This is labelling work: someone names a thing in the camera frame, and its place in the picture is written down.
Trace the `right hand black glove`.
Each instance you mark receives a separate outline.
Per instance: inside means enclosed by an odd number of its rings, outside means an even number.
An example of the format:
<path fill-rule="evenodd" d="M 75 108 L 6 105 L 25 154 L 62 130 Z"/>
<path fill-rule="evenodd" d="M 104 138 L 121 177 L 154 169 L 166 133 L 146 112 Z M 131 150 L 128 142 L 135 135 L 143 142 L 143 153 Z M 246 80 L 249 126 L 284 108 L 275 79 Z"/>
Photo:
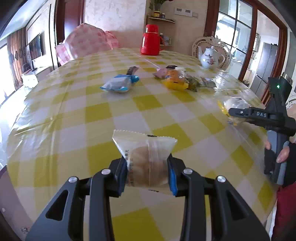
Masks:
<path fill-rule="evenodd" d="M 268 168 L 274 166 L 274 163 L 286 163 L 285 176 L 282 187 L 287 187 L 295 183 L 295 143 L 287 142 L 277 157 L 271 150 L 271 143 L 265 141 L 264 146 L 264 173 L 268 174 Z"/>

